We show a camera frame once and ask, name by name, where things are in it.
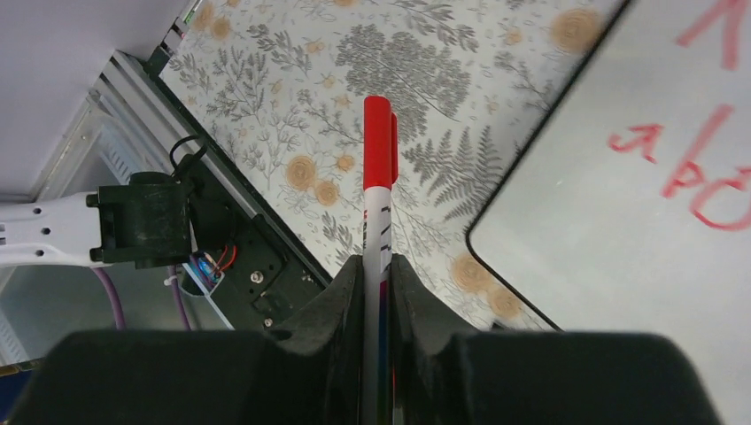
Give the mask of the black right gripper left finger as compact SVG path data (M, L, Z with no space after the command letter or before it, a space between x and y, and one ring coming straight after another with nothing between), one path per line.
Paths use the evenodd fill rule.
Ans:
M328 287L269 331L277 364L274 424L357 424L364 329L362 257L352 255Z

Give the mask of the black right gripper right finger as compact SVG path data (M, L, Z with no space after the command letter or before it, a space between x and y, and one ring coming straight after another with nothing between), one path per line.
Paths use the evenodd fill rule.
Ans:
M422 283L409 260L391 261L391 352L397 424L464 424L468 414L453 336L476 329Z

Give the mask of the red whiteboard marker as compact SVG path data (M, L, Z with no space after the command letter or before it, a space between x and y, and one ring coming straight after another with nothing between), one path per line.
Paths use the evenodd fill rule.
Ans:
M391 191L381 186L369 187L364 191L364 201L364 329L360 422L390 424L388 280L391 264Z

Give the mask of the red marker cap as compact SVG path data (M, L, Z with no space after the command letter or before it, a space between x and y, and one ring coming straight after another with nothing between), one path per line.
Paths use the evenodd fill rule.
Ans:
M391 189L399 175L398 119L385 97L364 100L363 145L363 189Z

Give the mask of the white black-framed whiteboard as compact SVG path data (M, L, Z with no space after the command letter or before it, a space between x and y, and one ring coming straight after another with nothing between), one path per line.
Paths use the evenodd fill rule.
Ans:
M668 337L749 423L749 2L625 2L467 245L557 328Z

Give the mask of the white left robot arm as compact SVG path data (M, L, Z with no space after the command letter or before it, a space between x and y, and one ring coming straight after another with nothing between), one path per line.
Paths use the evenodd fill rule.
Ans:
M167 267L193 252L189 189L169 174L1 209L1 265Z

